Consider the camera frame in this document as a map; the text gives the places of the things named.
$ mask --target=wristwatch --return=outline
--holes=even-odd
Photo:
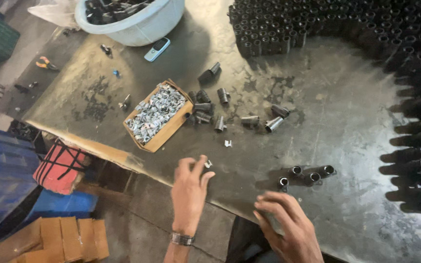
[[[180,246],[191,246],[194,243],[194,236],[181,235],[173,232],[172,243]]]

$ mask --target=orange-handled pliers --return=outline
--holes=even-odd
[[[35,64],[39,67],[46,68],[46,69],[52,69],[52,70],[58,70],[58,68],[50,63],[50,61],[46,57],[40,57],[41,60],[43,60],[43,63],[35,62]]]

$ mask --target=dirty table surface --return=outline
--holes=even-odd
[[[228,23],[229,4],[187,0],[167,36],[171,45],[153,63],[143,58],[151,45],[88,36],[23,119],[128,152],[127,167],[170,185],[178,159],[206,154],[217,174],[208,201],[251,220],[256,195],[276,189],[281,169],[330,164],[338,174],[323,185],[289,187],[315,225],[321,249],[350,262],[421,262],[421,214],[387,200],[386,192],[397,187],[378,171],[385,165],[380,155],[397,149],[389,144],[397,136],[393,127],[408,122],[388,111],[404,87],[335,38],[308,38],[288,55],[245,60]],[[113,59],[100,44],[112,47]],[[156,153],[140,150],[122,124],[135,105],[168,78],[186,92],[198,90],[197,77],[217,61],[222,72],[202,88],[228,129],[184,125]],[[231,94],[228,107],[219,104],[221,87]],[[132,106],[123,112],[118,103],[128,94]],[[245,116],[270,120],[272,103],[291,110],[275,132],[241,126]]]

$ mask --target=person's left hand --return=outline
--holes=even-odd
[[[214,172],[207,172],[200,178],[206,162],[205,155],[201,155],[198,162],[193,158],[178,161],[175,183],[171,191],[175,212],[172,229],[176,233],[188,236],[194,236],[196,233],[207,195],[207,183],[215,175]]]

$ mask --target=white plastic basket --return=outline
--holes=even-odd
[[[105,34],[127,46],[143,46],[163,38],[180,21],[184,0],[155,0],[136,14],[107,25],[87,22],[85,0],[79,0],[75,18],[79,26],[91,34]]]

